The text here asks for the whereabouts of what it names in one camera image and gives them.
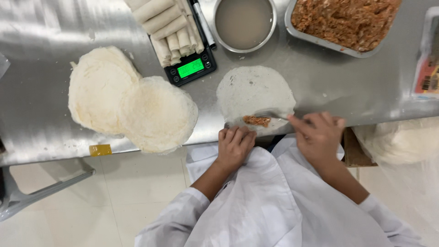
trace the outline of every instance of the person's right hand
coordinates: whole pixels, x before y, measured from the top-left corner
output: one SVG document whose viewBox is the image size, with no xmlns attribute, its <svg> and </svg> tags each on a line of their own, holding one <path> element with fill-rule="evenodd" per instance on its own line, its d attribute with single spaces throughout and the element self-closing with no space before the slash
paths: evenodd
<svg viewBox="0 0 439 247">
<path fill-rule="evenodd" d="M 218 158 L 214 165 L 227 172 L 236 171 L 255 145 L 256 131 L 247 127 L 222 129 L 218 134 Z"/>
<path fill-rule="evenodd" d="M 315 168 L 339 163 L 337 149 L 345 120 L 333 117 L 328 112 L 307 114 L 303 119 L 288 115 L 288 120 L 296 130 L 297 147 L 308 162 Z"/>
</svg>

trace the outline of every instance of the stainless steel table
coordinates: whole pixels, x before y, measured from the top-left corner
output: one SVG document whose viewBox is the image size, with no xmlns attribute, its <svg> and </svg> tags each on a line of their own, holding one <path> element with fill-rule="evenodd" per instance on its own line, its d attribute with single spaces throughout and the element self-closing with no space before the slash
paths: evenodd
<svg viewBox="0 0 439 247">
<path fill-rule="evenodd" d="M 214 52 L 218 69 L 182 87 L 200 113 L 188 145 L 217 140 L 224 120 L 216 87 L 239 66 L 276 69 L 288 81 L 299 113 L 329 110 L 350 126 L 439 116 L 439 103 L 409 97 L 424 14 L 438 0 L 404 0 L 383 48 L 367 59 L 290 37 L 283 24 L 288 1 L 274 1 L 278 25 L 262 49 L 242 55 L 220 46 Z M 200 0 L 210 24 L 215 2 Z M 0 136 L 8 150 L 0 166 L 88 156 L 96 144 L 111 144 L 114 153 L 137 150 L 126 138 L 81 128 L 67 108 L 69 62 L 99 46 L 133 54 L 143 76 L 165 77 L 123 0 L 2 0 L 0 23 L 0 52 L 11 61 L 0 79 Z"/>
</svg>

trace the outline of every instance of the white sleeve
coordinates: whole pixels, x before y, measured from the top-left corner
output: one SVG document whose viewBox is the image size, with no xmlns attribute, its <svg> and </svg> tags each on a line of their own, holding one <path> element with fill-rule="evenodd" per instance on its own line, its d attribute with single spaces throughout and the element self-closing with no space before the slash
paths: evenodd
<svg viewBox="0 0 439 247">
<path fill-rule="evenodd" d="M 366 211 L 380 225 L 387 238 L 395 247 L 424 247 L 409 224 L 401 221 L 390 209 L 369 195 L 359 207 Z"/>
<path fill-rule="evenodd" d="M 178 194 L 135 238 L 135 247 L 183 247 L 210 201 L 195 188 Z"/>
</svg>

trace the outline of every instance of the green lcd display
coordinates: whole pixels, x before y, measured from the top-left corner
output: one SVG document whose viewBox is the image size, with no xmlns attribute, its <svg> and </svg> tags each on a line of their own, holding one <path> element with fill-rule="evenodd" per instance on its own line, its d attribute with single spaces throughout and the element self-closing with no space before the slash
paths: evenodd
<svg viewBox="0 0 439 247">
<path fill-rule="evenodd" d="M 204 66 L 203 62 L 201 62 L 201 58 L 177 68 L 181 78 L 185 78 L 202 69 L 204 69 Z"/>
</svg>

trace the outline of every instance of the wrinkled white cloth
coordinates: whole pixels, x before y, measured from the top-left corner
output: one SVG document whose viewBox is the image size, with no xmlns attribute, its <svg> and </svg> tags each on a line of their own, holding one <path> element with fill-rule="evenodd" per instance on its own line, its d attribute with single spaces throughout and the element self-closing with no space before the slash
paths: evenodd
<svg viewBox="0 0 439 247">
<path fill-rule="evenodd" d="M 191 180 L 217 155 L 217 144 L 188 147 Z M 356 205 L 325 183 L 287 135 L 272 153 L 254 148 L 212 203 L 195 188 L 184 190 L 135 246 L 419 247 L 419 241 L 372 195 Z"/>
</svg>

